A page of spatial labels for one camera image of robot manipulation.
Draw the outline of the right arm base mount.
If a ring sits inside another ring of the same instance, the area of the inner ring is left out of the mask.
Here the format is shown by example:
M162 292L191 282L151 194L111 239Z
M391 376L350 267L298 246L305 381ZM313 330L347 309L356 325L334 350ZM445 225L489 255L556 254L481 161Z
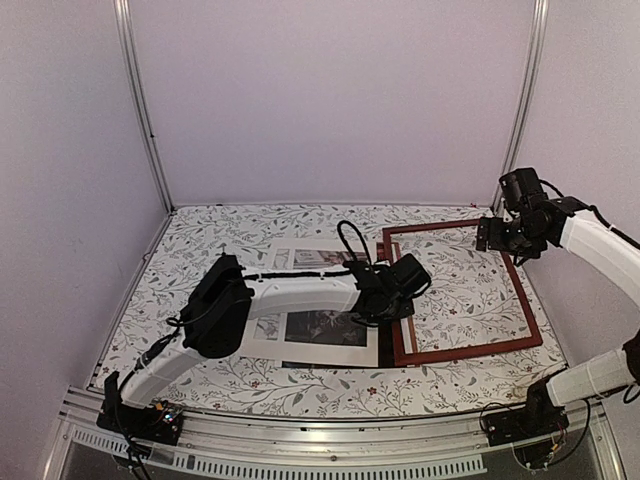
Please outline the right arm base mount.
M490 446L504 445L561 432L569 427L562 407L534 400L518 408L480 414L479 425Z

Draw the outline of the red-brown wooden picture frame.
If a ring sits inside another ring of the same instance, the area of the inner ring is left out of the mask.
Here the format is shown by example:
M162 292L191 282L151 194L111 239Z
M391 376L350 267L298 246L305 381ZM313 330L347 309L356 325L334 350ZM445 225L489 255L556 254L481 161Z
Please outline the red-brown wooden picture frame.
M478 251L477 219L386 227L390 262L412 254L432 283L415 313L391 326L394 364L456 362L543 344L534 313L509 255Z

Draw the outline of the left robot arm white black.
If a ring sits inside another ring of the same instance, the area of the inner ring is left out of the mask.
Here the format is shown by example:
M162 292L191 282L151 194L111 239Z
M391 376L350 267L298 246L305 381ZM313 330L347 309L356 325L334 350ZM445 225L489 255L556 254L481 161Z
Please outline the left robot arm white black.
M251 273L234 255L221 256L189 296L171 332L140 355L126 376L111 373L104 403L111 419L128 434L148 426L147 407L170 383L194 366L234 354L248 321L271 314L346 312L369 326L406 318L414 301L432 284L411 254L371 264L350 259L307 270Z

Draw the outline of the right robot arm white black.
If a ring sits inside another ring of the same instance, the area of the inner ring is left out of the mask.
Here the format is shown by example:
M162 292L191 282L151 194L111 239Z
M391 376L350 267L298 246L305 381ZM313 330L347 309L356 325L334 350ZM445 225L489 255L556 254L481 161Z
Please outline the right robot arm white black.
M595 205L561 194L532 167L505 173L498 183L506 213L480 219L477 250L504 253L522 265L555 247L571 256L575 272L590 273L615 298L639 305L637 241L607 221ZM566 405L603 398L638 383L639 337L634 335L536 381L518 412L517 427L524 435L537 436Z

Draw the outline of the cat photo print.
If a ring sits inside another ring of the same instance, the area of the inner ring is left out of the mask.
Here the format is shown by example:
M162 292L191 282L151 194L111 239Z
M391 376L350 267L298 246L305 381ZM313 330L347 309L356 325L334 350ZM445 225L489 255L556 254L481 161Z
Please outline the cat photo print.
M378 365L377 331L355 314L335 311L289 313L281 318L290 368L346 368Z

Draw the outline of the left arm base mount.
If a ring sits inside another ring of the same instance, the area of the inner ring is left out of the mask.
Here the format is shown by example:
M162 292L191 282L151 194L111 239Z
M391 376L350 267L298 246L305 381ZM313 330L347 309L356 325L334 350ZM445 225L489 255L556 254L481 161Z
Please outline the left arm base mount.
M96 425L129 439L146 440L176 446L182 433L183 411L168 401L144 408L128 406L119 395L106 398Z

